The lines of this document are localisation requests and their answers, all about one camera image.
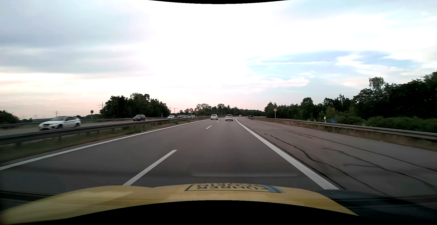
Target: white lane marking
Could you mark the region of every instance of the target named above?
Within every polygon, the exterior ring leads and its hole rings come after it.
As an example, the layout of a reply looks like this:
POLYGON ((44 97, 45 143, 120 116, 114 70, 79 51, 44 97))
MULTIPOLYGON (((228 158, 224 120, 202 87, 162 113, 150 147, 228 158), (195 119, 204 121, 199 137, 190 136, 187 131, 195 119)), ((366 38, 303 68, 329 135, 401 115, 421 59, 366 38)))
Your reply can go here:
MULTIPOLYGON (((206 120, 200 120, 200 121, 195 121, 195 122, 191 122, 191 123, 197 123, 197 122, 206 121, 206 120)), ((122 139, 126 139, 126 138, 129 138, 129 137, 134 137, 134 136, 137 136, 137 135, 145 134, 145 133, 152 133, 152 132, 155 132, 155 131, 160 131, 160 130, 164 130, 164 129, 168 129, 168 128, 172 128, 172 127, 177 127, 177 126, 182 126, 182 125, 187 125, 187 124, 190 124, 190 123, 184 123, 184 124, 179 124, 179 125, 175 125, 175 126, 171 126, 171 127, 165 127, 165 128, 160 128, 160 129, 152 130, 152 131, 147 131, 147 132, 143 132, 143 133, 137 133, 137 134, 125 136, 125 137, 122 137, 122 138, 113 139, 113 140, 110 140, 110 141, 103 141, 103 142, 99 142, 99 143, 96 143, 96 144, 91 144, 91 145, 82 146, 82 147, 78 147, 78 148, 74 148, 74 149, 70 149, 70 150, 66 150, 66 151, 62 151, 62 152, 57 152, 57 153, 53 153, 53 154, 50 154, 50 155, 41 156, 41 157, 38 157, 38 158, 29 159, 29 160, 21 161, 21 162, 18 162, 18 163, 2 166, 2 167, 0 167, 0 170, 9 169, 9 168, 12 168, 12 167, 15 167, 15 166, 20 166, 20 165, 27 164, 27 163, 34 162, 34 161, 38 161, 38 160, 41 160, 41 159, 46 159, 46 158, 54 157, 54 156, 61 155, 61 154, 64 154, 64 153, 68 153, 68 152, 71 152, 71 151, 77 151, 77 150, 80 150, 80 149, 84 149, 84 148, 88 148, 88 147, 92 147, 92 146, 97 146, 97 145, 105 144, 105 143, 112 142, 112 141, 122 140, 122 139)))
POLYGON ((321 188, 323 189, 335 189, 338 190, 336 186, 334 186, 329 181, 325 180, 323 177, 319 176, 314 171, 310 170, 308 167, 304 166, 301 162, 297 161, 296 159, 292 158, 290 155, 283 152, 281 149, 277 148, 275 145, 271 144, 252 130, 248 129, 244 125, 242 125, 238 120, 236 120, 243 128, 245 128, 249 133, 253 134, 256 138, 258 138, 260 141, 262 141, 264 144, 266 144, 270 149, 274 150, 277 154, 279 154, 281 157, 283 157, 285 160, 287 160, 289 163, 291 163, 293 166, 295 166, 298 170, 300 170, 302 173, 304 173, 306 176, 308 176, 311 180, 313 180, 315 183, 317 183, 321 188))
POLYGON ((162 161, 164 161, 166 158, 168 158, 170 155, 172 155, 175 151, 177 150, 173 150, 169 153, 167 153, 165 156, 163 156, 162 158, 160 158, 158 161, 154 162, 153 164, 151 164, 149 167, 145 168, 142 172, 139 172, 136 176, 132 177, 132 179, 128 180, 125 184, 123 184, 123 186, 130 186, 132 185, 134 182, 136 182, 139 178, 141 178, 142 176, 144 176, 147 172, 149 172, 151 169, 155 168, 159 163, 161 163, 162 161))

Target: bush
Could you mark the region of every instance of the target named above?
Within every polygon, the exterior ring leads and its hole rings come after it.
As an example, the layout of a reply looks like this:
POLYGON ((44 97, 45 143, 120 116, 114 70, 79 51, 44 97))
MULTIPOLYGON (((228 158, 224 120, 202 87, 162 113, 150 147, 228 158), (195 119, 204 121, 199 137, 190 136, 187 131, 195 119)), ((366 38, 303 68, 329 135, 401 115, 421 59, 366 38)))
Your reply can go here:
POLYGON ((437 119, 421 119, 417 117, 389 117, 376 116, 369 118, 365 126, 413 130, 437 133, 437 119))
POLYGON ((0 124, 12 124, 20 122, 21 121, 17 116, 14 116, 6 111, 0 111, 0 124))

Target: white car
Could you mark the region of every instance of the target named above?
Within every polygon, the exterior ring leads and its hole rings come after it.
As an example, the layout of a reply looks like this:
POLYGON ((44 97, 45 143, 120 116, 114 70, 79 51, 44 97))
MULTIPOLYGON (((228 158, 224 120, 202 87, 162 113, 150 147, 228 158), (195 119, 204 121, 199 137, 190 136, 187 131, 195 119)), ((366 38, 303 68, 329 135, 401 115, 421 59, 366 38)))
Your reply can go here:
POLYGON ((80 119, 75 116, 57 116, 50 121, 40 123, 39 130, 74 128, 80 126, 80 119))

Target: highway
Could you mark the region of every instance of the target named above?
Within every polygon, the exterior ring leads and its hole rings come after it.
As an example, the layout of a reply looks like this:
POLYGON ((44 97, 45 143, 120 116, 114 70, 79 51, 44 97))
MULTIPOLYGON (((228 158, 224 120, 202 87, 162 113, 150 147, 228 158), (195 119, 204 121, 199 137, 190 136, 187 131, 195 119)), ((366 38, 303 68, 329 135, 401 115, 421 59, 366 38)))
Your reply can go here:
MULTIPOLYGON (((138 123, 140 121, 133 121, 130 120, 132 123, 138 123)), ((82 122, 81 126, 91 126, 91 125, 105 125, 105 124, 112 124, 112 123, 127 123, 126 121, 110 121, 110 122, 82 122)), ((32 125, 26 125, 25 127, 20 128, 0 128, 0 135, 9 135, 9 134, 16 134, 16 133, 30 133, 30 132, 38 132, 38 124, 32 124, 32 125)))
POLYGON ((230 182, 389 196, 437 193, 437 152, 234 119, 191 122, 4 163, 1 209, 32 200, 21 198, 23 193, 36 200, 106 185, 230 182), (83 146, 89 147, 74 150, 83 146), (32 161, 53 153, 59 154, 32 161), (27 162, 11 167, 21 161, 27 162))

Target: guardrail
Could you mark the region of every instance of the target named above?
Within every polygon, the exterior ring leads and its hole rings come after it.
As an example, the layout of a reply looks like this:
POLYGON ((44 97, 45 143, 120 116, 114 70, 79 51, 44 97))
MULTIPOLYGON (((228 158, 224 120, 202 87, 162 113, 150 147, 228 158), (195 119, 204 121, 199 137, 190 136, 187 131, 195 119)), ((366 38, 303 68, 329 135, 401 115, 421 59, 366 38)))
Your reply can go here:
POLYGON ((321 122, 311 122, 311 121, 293 120, 293 119, 275 119, 275 118, 259 118, 259 117, 249 117, 249 118, 252 120, 282 123, 282 124, 289 124, 294 126, 299 126, 299 124, 307 124, 307 125, 315 125, 315 126, 323 126, 323 127, 332 127, 333 130, 334 128, 359 130, 359 131, 401 135, 401 136, 437 141, 437 133, 428 133, 428 132, 421 132, 421 131, 358 126, 358 125, 349 125, 349 124, 340 124, 340 123, 321 123, 321 122))
MULTIPOLYGON (((146 117, 146 119, 166 119, 166 117, 146 117)), ((112 118, 112 119, 87 119, 80 120, 81 122, 104 122, 104 121, 126 121, 132 120, 133 118, 112 118)), ((18 127, 24 125, 32 125, 32 124, 40 124, 43 122, 31 122, 31 123, 11 123, 11 124, 0 124, 0 128, 8 128, 8 127, 18 127)))
POLYGON ((128 123, 113 123, 113 124, 104 124, 104 125, 90 125, 90 126, 77 127, 77 128, 64 128, 64 129, 45 130, 45 131, 30 132, 30 133, 9 134, 9 135, 0 136, 0 145, 41 140, 41 139, 54 138, 54 137, 60 137, 60 136, 78 134, 78 133, 88 133, 88 132, 110 130, 116 128, 141 126, 145 124, 153 124, 153 123, 168 122, 168 121, 192 120, 192 119, 199 119, 199 118, 207 119, 210 118, 210 116, 198 116, 198 117, 181 118, 181 119, 161 119, 161 120, 150 120, 150 121, 139 121, 139 122, 135 121, 135 122, 128 122, 128 123))

